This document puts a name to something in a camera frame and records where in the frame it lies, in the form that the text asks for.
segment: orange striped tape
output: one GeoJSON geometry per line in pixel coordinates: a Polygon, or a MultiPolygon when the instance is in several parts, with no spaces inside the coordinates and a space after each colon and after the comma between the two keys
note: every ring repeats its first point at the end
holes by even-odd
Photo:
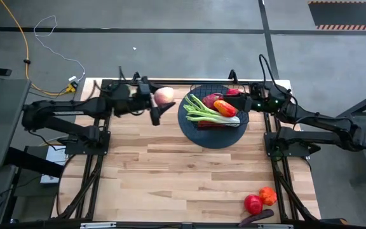
{"type": "Polygon", "coordinates": [[[312,4],[312,3],[366,3],[366,1],[349,1],[349,2],[345,2],[345,1],[309,1],[308,4],[312,4]]]}
{"type": "Polygon", "coordinates": [[[366,31],[366,25],[317,25],[320,30],[363,30],[366,31]]]}

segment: wooden tabletop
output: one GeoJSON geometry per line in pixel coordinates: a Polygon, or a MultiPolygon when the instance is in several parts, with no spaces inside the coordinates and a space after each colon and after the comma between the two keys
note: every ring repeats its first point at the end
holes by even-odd
{"type": "MultiPolygon", "coordinates": [[[[93,80],[101,84],[100,78],[87,78],[81,100],[90,94],[93,80]]],[[[290,87],[287,80],[277,83],[290,87]]],[[[161,117],[160,126],[152,126],[149,112],[111,118],[110,149],[104,157],[95,221],[238,223],[249,216],[243,208],[247,195],[258,194],[265,186],[275,187],[262,138],[262,113],[249,113],[247,131],[236,144],[224,149],[202,148],[185,137],[177,121],[179,103],[190,85],[171,87],[177,104],[161,117]]],[[[92,125],[93,119],[78,116],[76,123],[92,125]]],[[[85,160],[84,155],[75,156],[64,171],[61,211],[80,189],[85,160]]],[[[320,218],[309,166],[300,158],[290,157],[288,163],[296,194],[320,218]]],[[[290,217],[286,194],[284,199],[290,217]]],[[[280,222],[278,204],[264,208],[273,209],[275,216],[263,222],[280,222]]]]}

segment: yellow cable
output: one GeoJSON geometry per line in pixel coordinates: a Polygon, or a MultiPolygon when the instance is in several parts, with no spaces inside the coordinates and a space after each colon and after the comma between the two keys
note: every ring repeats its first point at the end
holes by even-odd
{"type": "MultiPolygon", "coordinates": [[[[4,3],[3,0],[0,0],[0,2],[2,3],[2,5],[5,7],[6,11],[11,15],[11,18],[15,21],[15,23],[17,24],[19,30],[20,30],[20,33],[22,34],[22,37],[24,38],[24,41],[25,41],[25,47],[26,47],[26,60],[29,61],[29,47],[28,47],[28,41],[26,40],[26,37],[25,37],[25,33],[24,31],[22,30],[22,27],[19,25],[18,21],[16,20],[16,18],[13,16],[11,10],[7,7],[7,5],[4,3]]],[[[26,75],[26,78],[28,80],[29,79],[29,74],[28,74],[28,70],[29,70],[29,63],[25,63],[25,75],[26,75]]],[[[32,84],[32,87],[34,87],[36,90],[46,94],[46,95],[50,95],[50,96],[60,96],[60,95],[65,95],[67,93],[69,93],[68,91],[65,91],[65,92],[62,92],[62,93],[49,93],[49,92],[45,92],[44,90],[38,88],[35,84],[31,83],[32,84]]]]}

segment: black plate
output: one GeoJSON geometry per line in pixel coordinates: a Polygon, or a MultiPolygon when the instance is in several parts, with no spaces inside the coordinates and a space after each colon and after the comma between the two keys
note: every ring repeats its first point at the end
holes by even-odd
{"type": "MultiPolygon", "coordinates": [[[[203,86],[196,87],[190,91],[187,95],[199,94],[203,86]]],[[[215,85],[216,89],[225,94],[228,90],[227,87],[221,85],[215,85]]],[[[209,130],[198,130],[195,125],[186,119],[187,111],[183,108],[183,105],[188,104],[185,99],[182,100],[177,113],[180,129],[184,135],[190,139],[193,143],[210,149],[222,149],[236,143],[242,135],[245,133],[248,125],[240,125],[239,127],[227,127],[227,128],[213,128],[209,130]]]]}

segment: concrete floor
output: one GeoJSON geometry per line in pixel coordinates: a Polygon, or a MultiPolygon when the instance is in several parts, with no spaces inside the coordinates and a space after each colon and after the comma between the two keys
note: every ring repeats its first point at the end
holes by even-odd
{"type": "MultiPolygon", "coordinates": [[[[56,15],[59,27],[262,29],[258,0],[6,0],[23,26],[35,26],[56,15]]],[[[270,29],[314,30],[307,0],[265,0],[270,29]]],[[[43,26],[51,26],[53,21],[43,26]]],[[[0,4],[0,26],[15,26],[0,4]]],[[[30,77],[40,87],[61,90],[67,79],[82,71],[44,49],[32,33],[30,77]]],[[[239,78],[261,79],[257,60],[267,55],[263,34],[56,33],[43,41],[67,57],[78,59],[87,77],[127,76],[226,78],[235,69],[239,78]]],[[[281,80],[290,80],[299,104],[311,111],[338,115],[366,97],[366,36],[272,36],[281,80]]],[[[24,42],[18,32],[0,32],[0,67],[24,78],[24,42]]],[[[27,102],[40,100],[29,95],[27,102]]],[[[70,95],[58,98],[69,100],[70,95]]],[[[45,138],[61,136],[41,130],[45,138]]],[[[41,141],[18,126],[12,145],[23,148],[41,141]]],[[[312,156],[313,179],[323,218],[345,218],[366,226],[366,185],[353,188],[349,179],[366,173],[362,153],[323,147],[312,156]]],[[[23,199],[16,217],[48,217],[51,198],[23,199]]]]}

